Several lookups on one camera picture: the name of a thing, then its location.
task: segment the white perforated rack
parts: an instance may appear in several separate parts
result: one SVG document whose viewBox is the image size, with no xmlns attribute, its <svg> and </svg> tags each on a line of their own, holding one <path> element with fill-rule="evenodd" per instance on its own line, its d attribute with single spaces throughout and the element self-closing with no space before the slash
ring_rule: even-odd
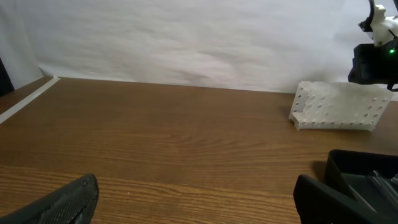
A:
<svg viewBox="0 0 398 224">
<path fill-rule="evenodd" d="M 372 131 L 391 98 L 376 85 L 300 82 L 289 119 L 297 129 Z"/>
</svg>

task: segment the white backdrop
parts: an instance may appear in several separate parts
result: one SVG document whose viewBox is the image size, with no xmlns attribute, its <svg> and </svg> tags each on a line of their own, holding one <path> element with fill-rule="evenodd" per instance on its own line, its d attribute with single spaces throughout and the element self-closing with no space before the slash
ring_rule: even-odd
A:
<svg viewBox="0 0 398 224">
<path fill-rule="evenodd" d="M 368 0 L 14 2 L 40 69 L 61 77 L 294 92 L 346 82 L 353 48 L 371 43 Z"/>
</svg>

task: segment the white tape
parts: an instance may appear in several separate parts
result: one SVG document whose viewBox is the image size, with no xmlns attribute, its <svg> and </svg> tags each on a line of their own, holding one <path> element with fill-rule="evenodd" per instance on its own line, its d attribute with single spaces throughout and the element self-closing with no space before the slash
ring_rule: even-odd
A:
<svg viewBox="0 0 398 224">
<path fill-rule="evenodd" d="M 28 103 L 30 103 L 32 100 L 34 100 L 36 97 L 38 97 L 40 94 L 42 94 L 45 90 L 47 90 L 52 85 L 54 85 L 58 80 L 59 80 L 58 77 L 53 77 L 50 81 L 48 81 L 42 87 L 38 88 L 36 91 L 31 93 L 29 96 L 25 97 L 23 100 L 18 102 L 16 105 L 14 105 L 13 107 L 9 108 L 6 112 L 1 114 L 0 115 L 0 124 L 3 123 L 5 120 L 7 120 L 12 115 L 14 115 L 16 112 L 18 112 L 24 106 L 26 106 Z"/>
</svg>

